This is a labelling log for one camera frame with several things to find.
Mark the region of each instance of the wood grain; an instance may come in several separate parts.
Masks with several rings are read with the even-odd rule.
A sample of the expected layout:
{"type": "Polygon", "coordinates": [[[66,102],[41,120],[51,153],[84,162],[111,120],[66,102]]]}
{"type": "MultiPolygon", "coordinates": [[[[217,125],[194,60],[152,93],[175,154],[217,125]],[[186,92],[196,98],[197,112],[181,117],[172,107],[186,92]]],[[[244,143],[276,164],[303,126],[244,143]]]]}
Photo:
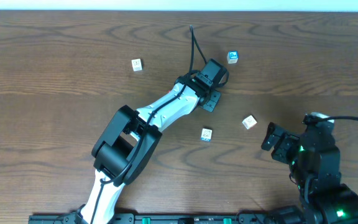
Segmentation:
{"type": "MultiPolygon", "coordinates": [[[[197,109],[164,131],[117,207],[236,213],[298,204],[288,167],[260,144],[270,121],[300,133],[310,111],[358,116],[358,13],[0,11],[0,223],[86,203],[93,144],[122,105],[145,106],[186,73],[189,24],[230,81],[213,113],[197,109]],[[237,64],[226,64],[229,50],[237,64]],[[134,58],[143,71],[132,71],[134,58]],[[258,124],[246,130],[249,114],[258,124]],[[199,140],[203,127],[211,142],[199,140]]],[[[358,194],[358,123],[338,121],[334,135],[342,180],[358,194]]]]}

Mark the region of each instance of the green light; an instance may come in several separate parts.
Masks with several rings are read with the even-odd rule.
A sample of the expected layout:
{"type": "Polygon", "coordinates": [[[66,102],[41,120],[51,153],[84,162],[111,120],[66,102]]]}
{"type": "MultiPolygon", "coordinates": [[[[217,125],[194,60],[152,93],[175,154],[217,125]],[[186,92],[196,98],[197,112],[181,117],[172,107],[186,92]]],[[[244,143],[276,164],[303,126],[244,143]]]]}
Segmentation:
{"type": "Polygon", "coordinates": [[[345,217],[346,214],[343,212],[343,210],[338,210],[338,211],[336,211],[336,215],[338,217],[345,217]]]}

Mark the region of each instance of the blue and white cube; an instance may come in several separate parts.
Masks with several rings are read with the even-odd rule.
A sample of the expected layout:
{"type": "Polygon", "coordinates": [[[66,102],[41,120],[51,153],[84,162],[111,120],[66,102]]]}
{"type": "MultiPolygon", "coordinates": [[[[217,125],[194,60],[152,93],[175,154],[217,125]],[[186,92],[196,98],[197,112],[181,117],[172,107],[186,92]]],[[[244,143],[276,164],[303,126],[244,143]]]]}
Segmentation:
{"type": "Polygon", "coordinates": [[[237,63],[237,60],[239,59],[239,53],[238,52],[229,52],[227,54],[227,62],[228,63],[237,63]]]}
{"type": "Polygon", "coordinates": [[[201,132],[201,140],[211,141],[211,137],[212,137],[212,130],[203,128],[203,131],[201,132]]]}

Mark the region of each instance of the white cube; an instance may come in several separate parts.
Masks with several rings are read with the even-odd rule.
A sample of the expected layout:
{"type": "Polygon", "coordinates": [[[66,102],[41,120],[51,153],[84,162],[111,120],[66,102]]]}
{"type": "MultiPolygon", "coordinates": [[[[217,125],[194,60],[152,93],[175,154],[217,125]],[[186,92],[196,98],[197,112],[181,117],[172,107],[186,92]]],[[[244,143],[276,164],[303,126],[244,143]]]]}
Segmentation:
{"type": "Polygon", "coordinates": [[[242,121],[242,124],[247,128],[250,129],[256,124],[256,120],[252,115],[249,115],[246,119],[242,121]]]}
{"type": "Polygon", "coordinates": [[[201,140],[203,141],[211,141],[212,130],[203,128],[201,132],[201,140]]]}
{"type": "Polygon", "coordinates": [[[134,68],[134,72],[142,70],[142,62],[140,59],[132,60],[132,68],[134,68]]]}
{"type": "Polygon", "coordinates": [[[227,54],[227,62],[228,63],[237,63],[238,59],[239,59],[239,54],[236,51],[229,52],[227,54]]]}

